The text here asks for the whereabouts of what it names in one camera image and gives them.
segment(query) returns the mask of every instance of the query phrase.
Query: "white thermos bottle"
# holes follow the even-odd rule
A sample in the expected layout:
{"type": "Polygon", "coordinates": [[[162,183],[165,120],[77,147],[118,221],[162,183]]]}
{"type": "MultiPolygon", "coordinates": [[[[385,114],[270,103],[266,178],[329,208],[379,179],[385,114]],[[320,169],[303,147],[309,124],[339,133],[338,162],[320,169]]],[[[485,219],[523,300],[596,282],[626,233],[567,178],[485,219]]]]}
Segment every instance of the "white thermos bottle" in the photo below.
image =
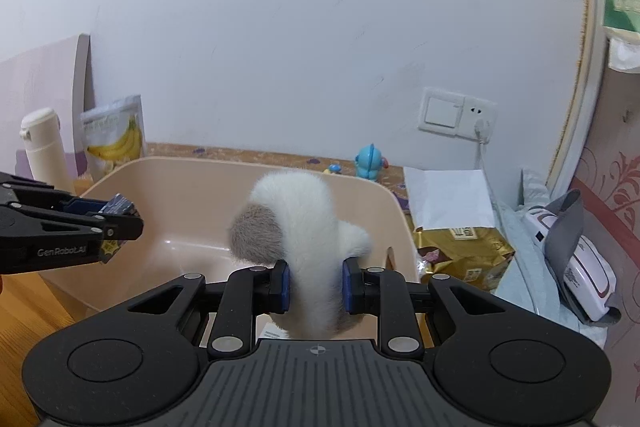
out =
{"type": "Polygon", "coordinates": [[[33,179],[74,193],[73,181],[66,170],[60,119],[56,112],[50,107],[33,111],[22,118],[20,127],[33,179]]]}

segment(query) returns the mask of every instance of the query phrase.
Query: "white envelope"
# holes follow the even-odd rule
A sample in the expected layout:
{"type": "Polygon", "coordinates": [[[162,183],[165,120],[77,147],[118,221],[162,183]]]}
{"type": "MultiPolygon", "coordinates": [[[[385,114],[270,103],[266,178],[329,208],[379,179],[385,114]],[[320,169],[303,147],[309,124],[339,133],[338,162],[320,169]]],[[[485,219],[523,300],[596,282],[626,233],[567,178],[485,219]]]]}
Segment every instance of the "white envelope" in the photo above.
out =
{"type": "Polygon", "coordinates": [[[404,183],[416,229],[495,227],[491,198],[481,170],[421,171],[405,167],[404,183]]]}

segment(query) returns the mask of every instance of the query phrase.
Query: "floral wall pattern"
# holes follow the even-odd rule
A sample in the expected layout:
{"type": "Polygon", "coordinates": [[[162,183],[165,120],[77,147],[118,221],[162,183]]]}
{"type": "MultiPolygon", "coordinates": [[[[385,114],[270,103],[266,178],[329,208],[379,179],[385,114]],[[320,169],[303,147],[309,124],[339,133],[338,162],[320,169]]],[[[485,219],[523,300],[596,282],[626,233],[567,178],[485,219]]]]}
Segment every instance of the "floral wall pattern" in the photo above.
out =
{"type": "Polygon", "coordinates": [[[606,70],[572,182],[585,207],[584,233],[609,261],[622,319],[605,352],[612,384],[598,425],[635,427],[640,417],[640,75],[606,70]]]}

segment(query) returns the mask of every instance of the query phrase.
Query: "gold snack bag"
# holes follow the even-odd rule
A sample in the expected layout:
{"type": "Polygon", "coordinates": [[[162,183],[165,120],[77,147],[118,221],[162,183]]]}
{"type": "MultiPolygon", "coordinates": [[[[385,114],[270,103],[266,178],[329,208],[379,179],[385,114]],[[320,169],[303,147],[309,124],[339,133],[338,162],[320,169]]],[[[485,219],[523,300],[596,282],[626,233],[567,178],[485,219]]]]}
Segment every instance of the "gold snack bag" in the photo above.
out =
{"type": "Polygon", "coordinates": [[[423,283],[434,273],[446,273],[482,290],[497,287],[514,254],[513,247],[497,229],[423,230],[415,229],[411,216],[406,218],[423,259],[418,266],[423,283]]]}

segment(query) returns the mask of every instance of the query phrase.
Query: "banana image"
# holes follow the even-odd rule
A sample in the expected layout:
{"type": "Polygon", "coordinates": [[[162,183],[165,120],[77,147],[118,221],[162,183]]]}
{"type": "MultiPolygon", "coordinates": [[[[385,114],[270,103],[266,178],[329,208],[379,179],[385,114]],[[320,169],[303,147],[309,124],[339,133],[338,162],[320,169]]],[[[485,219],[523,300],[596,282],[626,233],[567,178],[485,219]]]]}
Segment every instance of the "banana image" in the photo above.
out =
{"type": "Polygon", "coordinates": [[[142,132],[136,124],[136,119],[129,118],[127,130],[114,143],[92,145],[86,150],[93,156],[110,162],[137,160],[142,150],[142,132]]]}

